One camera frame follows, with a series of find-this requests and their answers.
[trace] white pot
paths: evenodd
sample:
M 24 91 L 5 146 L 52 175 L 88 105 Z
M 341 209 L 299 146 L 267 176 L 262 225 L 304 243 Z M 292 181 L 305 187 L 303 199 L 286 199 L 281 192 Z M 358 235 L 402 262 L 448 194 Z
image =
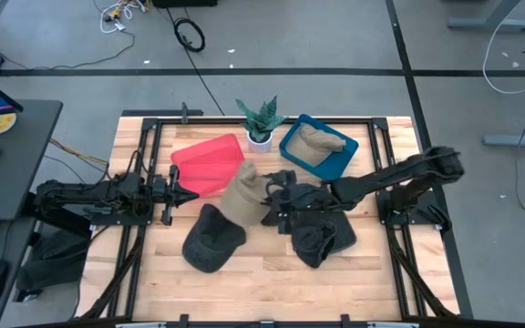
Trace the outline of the white pot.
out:
M 271 137 L 264 141 L 263 143 L 255 142 L 251 139 L 250 133 L 246 131 L 246 139 L 248 140 L 248 148 L 257 154 L 263 154 L 269 152 L 273 146 L 273 133 L 271 132 Z

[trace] succulent plant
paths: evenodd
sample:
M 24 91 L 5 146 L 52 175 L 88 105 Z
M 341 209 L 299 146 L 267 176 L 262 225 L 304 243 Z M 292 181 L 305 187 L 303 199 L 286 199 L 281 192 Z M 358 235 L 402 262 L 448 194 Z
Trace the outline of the succulent plant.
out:
M 277 96 L 274 96 L 270 103 L 264 102 L 258 113 L 248 109 L 244 103 L 236 99 L 236 105 L 246 116 L 246 123 L 242 123 L 254 141 L 261 142 L 276 127 L 280 126 L 285 117 L 276 115 L 277 113 Z

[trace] green leaf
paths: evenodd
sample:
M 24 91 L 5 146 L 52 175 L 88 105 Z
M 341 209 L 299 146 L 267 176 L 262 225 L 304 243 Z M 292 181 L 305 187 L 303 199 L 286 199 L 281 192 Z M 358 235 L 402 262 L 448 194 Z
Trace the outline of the green leaf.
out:
M 261 131 L 251 131 L 252 137 L 254 138 L 254 141 L 261 142 L 261 140 L 264 139 L 264 136 L 266 136 L 265 132 Z
M 256 128 L 259 131 L 263 131 L 264 128 L 266 128 L 267 125 L 268 124 L 266 122 L 263 122 L 260 119 L 257 119 L 257 120 L 254 121 L 254 128 Z
M 276 127 L 280 126 L 281 124 L 283 124 L 283 121 L 286 119 L 286 117 L 283 117 L 283 116 L 274 116 L 271 121 L 269 122 L 269 124 L 264 127 L 264 131 L 273 131 Z
M 252 131 L 252 127 L 248 123 L 242 123 L 242 126 L 246 128 L 247 131 Z
M 267 111 L 267 104 L 266 104 L 266 101 L 262 103 L 262 106 L 261 106 L 261 109 L 259 109 L 259 115 L 264 115 L 266 114 L 266 111 Z
M 252 121 L 258 119 L 258 115 L 248 109 L 246 105 L 244 105 L 244 103 L 239 99 L 236 99 L 236 105 L 242 111 L 242 113 L 244 113 L 244 116 L 246 116 L 246 120 L 248 121 L 249 125 L 252 126 Z
M 272 118 L 277 115 L 277 96 L 274 96 L 273 100 L 267 105 L 267 117 Z

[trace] potted plant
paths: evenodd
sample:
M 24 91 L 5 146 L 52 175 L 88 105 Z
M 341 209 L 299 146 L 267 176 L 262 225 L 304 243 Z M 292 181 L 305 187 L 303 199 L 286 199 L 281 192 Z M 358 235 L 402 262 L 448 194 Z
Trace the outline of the potted plant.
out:
M 273 130 L 283 123 L 285 117 L 276 115 L 277 96 L 270 103 L 264 102 L 258 113 L 249 110 L 242 101 L 236 99 L 236 105 L 246 116 L 246 138 L 248 147 L 255 153 L 265 153 L 271 150 L 273 145 Z

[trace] white cable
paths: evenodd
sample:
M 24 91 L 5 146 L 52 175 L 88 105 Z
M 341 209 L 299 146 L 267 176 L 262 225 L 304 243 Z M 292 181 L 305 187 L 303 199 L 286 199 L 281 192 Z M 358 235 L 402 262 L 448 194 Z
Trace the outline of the white cable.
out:
M 122 3 L 122 0 L 121 1 L 118 1 L 116 4 L 110 6 L 109 8 L 106 8 L 105 10 L 102 11 L 102 13 L 100 13 L 100 31 L 102 33 L 106 33 L 106 34 L 109 34 L 109 33 L 113 33 L 113 32 L 117 32 L 118 31 L 118 28 L 115 26 L 115 28 L 111 29 L 111 30 L 105 30 L 104 27 L 103 27 L 103 24 L 105 22 L 104 18 L 105 18 L 105 13 L 116 7 L 116 6 L 119 6 L 121 5 Z M 133 12 L 131 12 L 130 8 L 139 8 L 138 5 L 132 5 L 132 4 L 126 4 L 123 6 L 123 13 L 125 13 L 125 17 L 130 20 L 131 18 L 133 18 Z M 114 20 L 116 23 L 120 24 L 119 20 L 118 19 L 115 19 Z
M 488 50 L 485 52 L 485 59 L 483 59 L 483 68 L 481 68 L 481 70 L 483 71 L 483 76 L 485 77 L 485 80 L 488 81 L 489 86 L 491 88 L 493 88 L 494 90 L 500 92 L 500 94 L 504 94 L 504 95 L 517 95 L 517 94 L 520 94 L 520 93 L 524 93 L 525 89 L 518 90 L 518 91 L 505 91 L 505 90 L 497 88 L 496 86 L 494 86 L 491 83 L 491 81 L 489 81 L 488 74 L 485 71 L 485 66 L 488 63 L 489 50 L 491 49 L 491 44 L 493 43 L 493 38 L 498 33 L 498 30 L 501 27 L 501 25 L 503 24 L 503 22 L 505 22 L 505 20 L 508 18 L 508 16 L 514 11 L 514 9 L 515 8 L 511 9 L 511 11 L 503 18 L 503 20 L 501 22 L 499 22 L 498 27 L 496 27 L 496 30 L 493 31 L 493 34 L 491 35 L 491 39 L 489 40 L 489 43 L 488 43 Z
M 120 4 L 120 2 L 117 2 L 116 4 L 110 6 L 109 8 L 106 8 L 105 10 L 102 11 L 102 13 L 100 13 L 100 32 L 102 32 L 102 33 L 107 33 L 107 34 L 108 34 L 108 33 L 113 33 L 113 32 L 117 32 L 117 31 L 118 31 L 118 28 L 116 28 L 116 27 L 113 28 L 113 29 L 111 29 L 111 30 L 109 30 L 109 31 L 106 31 L 106 30 L 103 28 L 103 23 L 105 22 L 105 20 L 104 20 L 104 18 L 105 18 L 105 13 L 106 13 L 109 9 L 114 8 L 114 7 L 118 6 L 119 4 Z

